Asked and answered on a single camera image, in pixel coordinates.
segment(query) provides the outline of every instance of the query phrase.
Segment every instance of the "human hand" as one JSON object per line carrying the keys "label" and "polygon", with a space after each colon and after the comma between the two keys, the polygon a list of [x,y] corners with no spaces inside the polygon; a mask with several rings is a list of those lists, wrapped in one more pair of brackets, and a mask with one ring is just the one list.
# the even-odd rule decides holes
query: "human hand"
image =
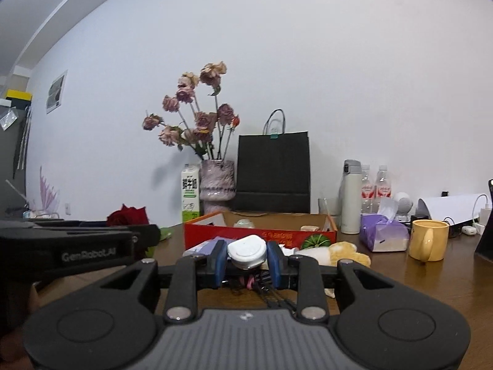
{"label": "human hand", "polygon": [[[29,296],[29,313],[39,307],[39,298],[36,289],[32,287]],[[33,365],[27,356],[22,343],[21,328],[15,329],[0,340],[0,370],[33,370]]]}

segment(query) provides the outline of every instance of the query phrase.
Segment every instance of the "purple glass vase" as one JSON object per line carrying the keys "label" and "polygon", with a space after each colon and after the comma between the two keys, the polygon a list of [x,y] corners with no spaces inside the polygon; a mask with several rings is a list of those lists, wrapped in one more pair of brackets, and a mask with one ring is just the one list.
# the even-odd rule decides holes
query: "purple glass vase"
{"label": "purple glass vase", "polygon": [[236,195],[234,161],[204,160],[200,166],[200,178],[204,214],[229,210],[227,202]]}

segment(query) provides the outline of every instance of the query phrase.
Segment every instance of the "bottle label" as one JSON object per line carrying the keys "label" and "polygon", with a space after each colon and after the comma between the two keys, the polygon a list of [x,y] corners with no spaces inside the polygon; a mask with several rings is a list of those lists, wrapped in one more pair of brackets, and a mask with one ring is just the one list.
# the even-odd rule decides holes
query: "bottle label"
{"label": "bottle label", "polygon": [[373,199],[375,196],[375,188],[373,185],[363,185],[361,187],[361,197],[364,199]]}
{"label": "bottle label", "polygon": [[390,197],[391,193],[390,186],[387,185],[378,185],[377,186],[377,197]]}

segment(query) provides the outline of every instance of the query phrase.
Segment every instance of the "thermos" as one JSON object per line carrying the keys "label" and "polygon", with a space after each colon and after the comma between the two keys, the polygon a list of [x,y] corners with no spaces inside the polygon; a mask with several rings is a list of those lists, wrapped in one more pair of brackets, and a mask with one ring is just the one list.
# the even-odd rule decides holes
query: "thermos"
{"label": "thermos", "polygon": [[341,232],[343,234],[359,233],[362,177],[361,163],[359,161],[344,161],[344,175],[341,185]]}

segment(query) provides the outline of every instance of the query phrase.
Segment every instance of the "milk carton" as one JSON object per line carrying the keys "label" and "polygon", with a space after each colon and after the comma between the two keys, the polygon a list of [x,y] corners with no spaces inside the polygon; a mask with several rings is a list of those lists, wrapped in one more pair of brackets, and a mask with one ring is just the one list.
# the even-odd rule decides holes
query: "milk carton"
{"label": "milk carton", "polygon": [[199,216],[199,166],[186,164],[181,172],[181,219],[186,222]]}

